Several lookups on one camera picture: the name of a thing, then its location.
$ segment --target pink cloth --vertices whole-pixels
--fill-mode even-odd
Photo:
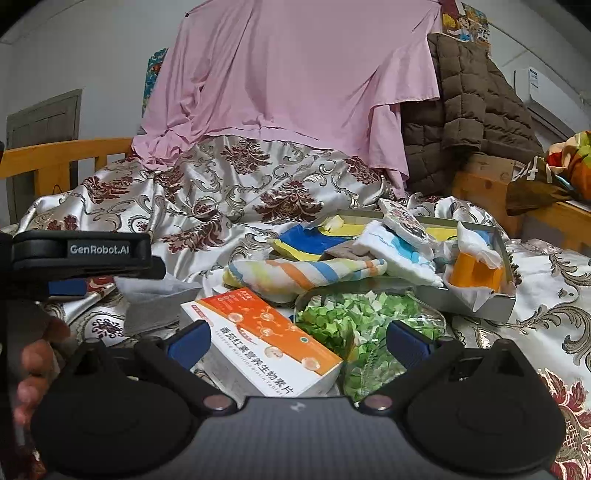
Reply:
[[[240,135],[406,180],[396,104],[439,96],[426,39],[438,17],[437,0],[206,1],[166,55],[134,149],[166,170],[205,135]]]

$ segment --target wall-mounted air conditioner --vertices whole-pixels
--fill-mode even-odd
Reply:
[[[581,104],[532,67],[515,71],[515,92],[532,117],[559,137],[568,138],[591,129],[591,119]]]

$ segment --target orange container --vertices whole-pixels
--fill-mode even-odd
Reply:
[[[498,292],[505,272],[504,267],[491,269],[476,257],[460,253],[453,266],[449,283],[455,287],[489,287]]]

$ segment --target patterned satin bedspread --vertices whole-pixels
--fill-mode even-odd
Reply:
[[[35,201],[16,233],[28,229],[148,232],[153,253],[184,281],[200,278],[203,295],[216,292],[221,270],[238,258],[258,259],[296,222],[337,208],[370,206],[391,197],[380,170],[337,151],[289,142],[214,137],[186,154],[170,171],[144,170],[133,158],[110,163],[78,188]],[[408,206],[421,215],[494,223],[481,209],[455,199],[420,199]],[[497,338],[519,344],[548,386],[567,423],[553,465],[559,478],[591,478],[591,260],[536,244],[508,244],[521,281],[507,322],[450,317],[451,333],[466,346],[486,348]],[[83,300],[48,304],[78,340],[102,338],[128,345],[126,301],[111,278],[89,280]],[[170,335],[169,329],[147,335]]]

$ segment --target human hand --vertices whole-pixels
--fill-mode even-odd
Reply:
[[[22,350],[22,367],[31,375],[18,384],[17,397],[21,402],[14,410],[14,419],[27,426],[35,408],[47,392],[55,377],[53,349],[49,342],[61,342],[70,336],[70,328],[61,320],[52,318],[42,340],[27,345]]]

